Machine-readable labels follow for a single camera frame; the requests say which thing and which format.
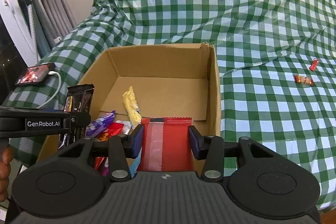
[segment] black chocolate wrapper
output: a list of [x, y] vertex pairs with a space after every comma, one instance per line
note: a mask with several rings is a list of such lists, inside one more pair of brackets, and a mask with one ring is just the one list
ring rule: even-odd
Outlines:
[[[74, 85], [68, 87], [64, 111], [89, 112], [95, 86], [93, 84]], [[86, 127], [75, 128], [68, 134], [60, 134], [58, 149], [66, 147], [85, 136]]]

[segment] wooden floor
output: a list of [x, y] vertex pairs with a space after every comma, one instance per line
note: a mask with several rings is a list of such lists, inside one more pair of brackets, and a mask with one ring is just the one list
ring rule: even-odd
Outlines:
[[322, 214], [321, 224], [336, 224], [336, 209]]

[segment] green and white gingham tablecloth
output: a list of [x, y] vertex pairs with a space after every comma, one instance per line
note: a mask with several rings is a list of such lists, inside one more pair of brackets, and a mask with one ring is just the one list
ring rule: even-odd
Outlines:
[[[335, 0], [94, 0], [92, 15], [44, 58], [62, 75], [61, 109], [75, 85], [108, 47], [208, 42], [216, 46], [221, 89], [221, 136], [250, 136], [312, 172], [318, 208], [336, 204]], [[316, 71], [308, 70], [313, 58]], [[315, 85], [294, 82], [312, 77]], [[37, 107], [45, 86], [17, 88], [8, 106]], [[44, 138], [12, 139], [16, 156], [33, 164]], [[235, 163], [225, 161], [226, 175]]]

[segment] white flexible hose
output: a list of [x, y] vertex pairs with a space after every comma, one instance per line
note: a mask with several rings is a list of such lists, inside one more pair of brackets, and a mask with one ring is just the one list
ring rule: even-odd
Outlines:
[[45, 103], [43, 103], [42, 105], [38, 106], [37, 108], [41, 108], [43, 106], [45, 106], [47, 103], [49, 103], [52, 99], [54, 99], [54, 97], [56, 96], [56, 94], [59, 92], [60, 88], [61, 88], [61, 84], [62, 84], [62, 79], [61, 79], [61, 75], [56, 72], [56, 71], [50, 71], [48, 72], [49, 75], [57, 75], [58, 76], [58, 86], [57, 89], [54, 93], [53, 96], [51, 96]]
[[37, 41], [36, 41], [36, 34], [35, 34], [34, 14], [33, 14], [32, 4], [28, 5], [28, 18], [29, 18], [29, 26], [30, 26], [30, 36], [31, 36], [31, 40], [33, 41], [34, 59], [35, 59], [35, 64], [37, 64], [37, 62], [39, 62], [39, 54], [37, 52]]

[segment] white door frame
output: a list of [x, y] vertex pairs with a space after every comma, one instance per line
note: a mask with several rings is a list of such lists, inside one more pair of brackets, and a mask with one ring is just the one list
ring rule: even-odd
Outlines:
[[0, 15], [23, 60], [34, 66], [33, 42], [17, 0], [0, 0]]

